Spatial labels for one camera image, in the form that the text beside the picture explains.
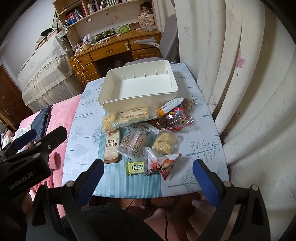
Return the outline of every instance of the green snack packet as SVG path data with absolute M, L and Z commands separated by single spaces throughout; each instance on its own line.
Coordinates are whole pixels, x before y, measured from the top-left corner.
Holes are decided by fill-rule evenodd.
M 142 174 L 144 173 L 144 161 L 126 162 L 127 175 Z

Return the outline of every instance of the red and white snack package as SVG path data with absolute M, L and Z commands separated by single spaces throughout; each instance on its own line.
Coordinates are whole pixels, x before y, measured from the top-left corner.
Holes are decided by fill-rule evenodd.
M 182 154 L 164 155 L 150 147 L 143 147 L 143 153 L 145 175 L 150 175 L 153 172 L 159 171 L 164 180 L 167 179 L 176 160 L 182 156 Z

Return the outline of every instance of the gray chair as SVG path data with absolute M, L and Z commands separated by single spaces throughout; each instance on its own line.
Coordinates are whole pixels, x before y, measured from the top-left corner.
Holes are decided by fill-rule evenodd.
M 152 45 L 159 48 L 163 58 L 153 57 L 153 58 L 138 59 L 133 62 L 126 63 L 125 66 L 131 65 L 131 64 L 150 62 L 150 61 L 157 61 L 157 60 L 168 60 L 171 62 L 172 54 L 177 44 L 177 41 L 178 41 L 178 26 L 177 26 L 177 17 L 176 17 L 176 14 L 174 14 L 168 18 L 165 24 L 165 29 L 163 31 L 163 36 L 159 44 L 157 44 L 156 40 L 154 39 L 142 39 L 142 40 L 134 41 L 134 43 L 137 43 L 137 44 Z

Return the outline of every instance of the table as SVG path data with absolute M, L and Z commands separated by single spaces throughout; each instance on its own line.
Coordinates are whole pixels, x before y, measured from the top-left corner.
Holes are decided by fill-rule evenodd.
M 192 111 L 194 124 L 179 131 L 182 141 L 175 152 L 182 157 L 164 181 L 159 173 L 150 176 L 126 174 L 126 157 L 118 163 L 105 164 L 105 172 L 94 195 L 113 198 L 157 198 L 176 196 L 200 190 L 192 173 L 195 159 L 202 159 L 222 181 L 229 180 L 226 160 L 214 120 L 209 108 L 185 64 L 172 64 L 179 87 L 178 95 L 193 95 L 199 103 Z M 75 180 L 86 171 L 95 158 L 104 157 L 106 135 L 102 133 L 105 111 L 97 98 L 104 78 L 87 84 L 71 127 L 64 162 L 63 184 Z M 126 129 L 121 129 L 122 139 Z
M 134 43 L 135 40 L 154 38 L 156 43 L 160 43 L 160 32 L 147 30 L 131 30 L 128 33 L 122 34 L 109 39 L 105 43 L 97 43 L 91 45 L 88 50 L 85 50 L 78 55 L 76 59 L 69 59 L 71 68 L 76 76 L 80 79 L 84 86 L 88 82 L 96 80 L 107 74 L 109 62 L 105 58 L 110 58 L 116 54 L 125 53 L 118 59 L 123 59 L 125 62 L 130 62 L 142 58 L 159 57 L 162 58 L 160 50 L 151 45 L 140 45 Z

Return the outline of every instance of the chair armrest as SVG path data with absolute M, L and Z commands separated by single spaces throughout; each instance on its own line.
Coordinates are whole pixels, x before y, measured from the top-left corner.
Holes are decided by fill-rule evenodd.
M 156 43 L 155 39 L 140 39 L 140 40 L 135 40 L 134 43 L 143 44 L 143 45 L 152 45 L 159 48 L 159 44 Z

